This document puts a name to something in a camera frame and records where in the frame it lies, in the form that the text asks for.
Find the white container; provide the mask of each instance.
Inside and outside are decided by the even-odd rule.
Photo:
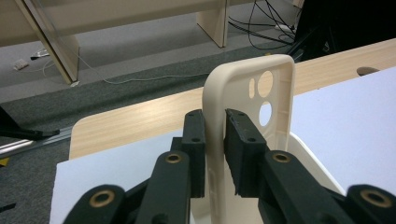
[[[203,93],[206,133],[208,202],[192,201],[196,223],[262,223],[257,199],[234,195],[233,180],[224,162],[225,109],[240,110],[266,139],[270,149],[285,150],[296,156],[323,186],[341,188],[297,136],[290,134],[294,87],[294,61],[288,55],[272,55],[226,63],[208,77]],[[268,122],[261,120],[271,108]]]

